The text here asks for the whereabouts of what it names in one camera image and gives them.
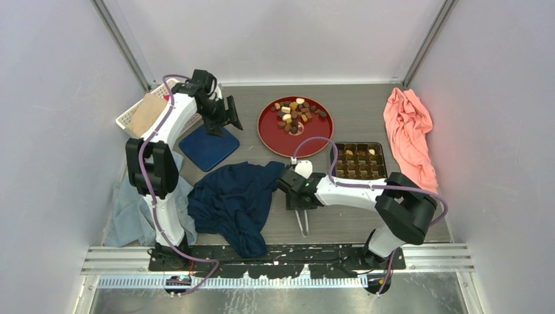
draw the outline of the round red tray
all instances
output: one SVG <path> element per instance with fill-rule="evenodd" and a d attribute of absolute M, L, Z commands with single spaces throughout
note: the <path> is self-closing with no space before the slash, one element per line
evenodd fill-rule
<path fill-rule="evenodd" d="M 280 101 L 295 101 L 297 98 L 303 98 L 309 106 L 315 105 L 318 109 L 327 113 L 327 117 L 321 118 L 318 114 L 310 112 L 312 121 L 302 123 L 302 131 L 292 135 L 285 133 L 283 129 L 278 127 L 278 122 L 281 119 L 277 116 L 278 112 L 272 112 L 271 108 Z M 318 102 L 304 96 L 288 96 L 274 100 L 262 110 L 258 121 L 258 131 L 260 139 L 272 152 L 291 157 L 297 146 L 309 137 L 323 136 L 330 139 L 333 134 L 333 121 L 328 110 Z M 310 141 L 303 145 L 297 157 L 303 158 L 314 155 L 323 150 L 327 144 L 326 141 Z"/>

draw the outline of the white wall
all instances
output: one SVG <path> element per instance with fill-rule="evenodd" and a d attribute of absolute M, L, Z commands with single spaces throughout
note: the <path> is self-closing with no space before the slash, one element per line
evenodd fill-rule
<path fill-rule="evenodd" d="M 442 3 L 107 1 L 151 79 L 201 68 L 233 83 L 401 81 Z"/>
<path fill-rule="evenodd" d="M 87 0 L 0 10 L 2 313 L 68 313 L 124 157 L 141 89 Z"/>
<path fill-rule="evenodd" d="M 413 88 L 492 313 L 553 313 L 555 2 L 459 1 Z"/>

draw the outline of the gray floor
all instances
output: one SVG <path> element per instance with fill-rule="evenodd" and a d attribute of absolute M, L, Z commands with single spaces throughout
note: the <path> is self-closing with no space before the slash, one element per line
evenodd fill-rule
<path fill-rule="evenodd" d="M 378 299 L 363 288 L 199 290 L 99 289 L 91 313 L 468 313 L 455 273 L 396 273 Z"/>
<path fill-rule="evenodd" d="M 233 95 L 243 124 L 243 131 L 233 127 L 228 130 L 241 145 L 219 166 L 244 161 L 265 165 L 270 160 L 288 163 L 288 158 L 267 149 L 257 133 L 257 119 L 262 109 L 273 100 L 302 95 L 312 98 L 328 109 L 334 122 L 335 141 L 379 142 L 384 148 L 385 164 L 389 173 L 399 171 L 399 165 L 391 155 L 385 134 L 384 107 L 394 84 L 360 85 L 313 85 L 313 86 L 256 86 L 226 87 L 225 95 Z M 310 158 L 314 171 L 327 172 L 329 147 Z M 190 184 L 199 181 L 206 173 L 198 169 L 187 157 L 181 169 Z M 375 212 L 345 206 L 329 206 L 309 212 L 310 236 L 300 235 L 295 214 L 285 210 L 285 195 L 274 193 L 270 216 L 262 234 L 268 244 L 280 243 L 360 243 L 364 242 L 372 229 L 382 225 Z M 428 231 L 426 241 L 450 241 L 444 221 Z M 220 235 L 202 234 L 198 244 L 225 244 Z"/>

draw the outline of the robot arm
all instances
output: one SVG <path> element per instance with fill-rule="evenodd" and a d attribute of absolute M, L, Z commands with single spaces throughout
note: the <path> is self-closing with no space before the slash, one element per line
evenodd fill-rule
<path fill-rule="evenodd" d="M 185 232 L 179 223 L 175 200 L 172 192 L 177 187 L 179 170 L 177 169 L 171 149 L 182 133 L 185 124 L 196 113 L 202 116 L 209 135 L 223 136 L 221 128 L 232 124 L 239 130 L 243 127 L 237 116 L 234 99 L 227 97 L 228 109 L 225 109 L 220 88 L 216 78 L 204 70 L 194 70 L 190 80 L 177 83 L 172 89 L 173 106 L 169 101 L 152 127 L 140 139 L 129 139 L 126 143 L 126 157 L 129 181 L 143 195 L 152 213 L 152 195 L 145 183 L 139 166 L 139 149 L 153 132 L 143 155 L 149 180 L 156 194 L 157 217 L 164 233 L 172 244 L 179 246 Z M 156 242 L 165 244 L 160 230 L 156 229 Z"/>
<path fill-rule="evenodd" d="M 370 188 L 385 184 L 418 187 L 409 178 L 392 173 L 388 179 L 362 181 L 333 177 L 333 181 L 327 174 L 312 173 L 312 164 L 303 160 L 294 168 L 287 168 L 277 186 L 304 209 L 348 205 L 377 211 L 385 224 L 367 241 L 365 258 L 370 265 L 378 267 L 383 264 L 391 252 L 404 243 L 423 243 L 437 208 L 436 201 L 413 192 Z"/>

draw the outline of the gray wood tabletop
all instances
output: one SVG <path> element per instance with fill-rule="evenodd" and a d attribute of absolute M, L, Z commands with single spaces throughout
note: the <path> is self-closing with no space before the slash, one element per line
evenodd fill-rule
<path fill-rule="evenodd" d="M 240 147 L 215 169 L 223 165 L 250 162 L 266 165 L 275 160 L 289 163 L 288 158 L 278 156 L 264 146 L 257 133 L 259 114 L 273 100 L 285 96 L 302 95 L 322 104 L 334 122 L 332 139 L 339 142 L 379 142 L 384 148 L 387 172 L 399 171 L 393 159 L 385 134 L 384 107 L 396 84 L 356 85 L 305 85 L 305 86 L 248 86 L 225 87 L 225 96 L 233 95 L 243 131 L 232 126 L 227 129 L 240 141 Z M 179 147 L 174 151 L 181 152 Z M 327 172 L 330 164 L 330 146 L 310 157 L 314 171 Z M 191 185 L 198 182 L 205 172 L 198 169 L 187 157 L 180 174 Z M 326 206 L 308 212 L 310 235 L 304 238 L 293 211 L 285 210 L 285 194 L 274 192 L 268 221 L 262 235 L 267 244 L 282 243 L 361 243 L 370 232 L 383 224 L 380 216 L 366 209 L 347 206 Z M 444 221 L 431 227 L 426 241 L 451 241 Z M 200 234 L 197 244 L 226 244 L 219 234 Z"/>

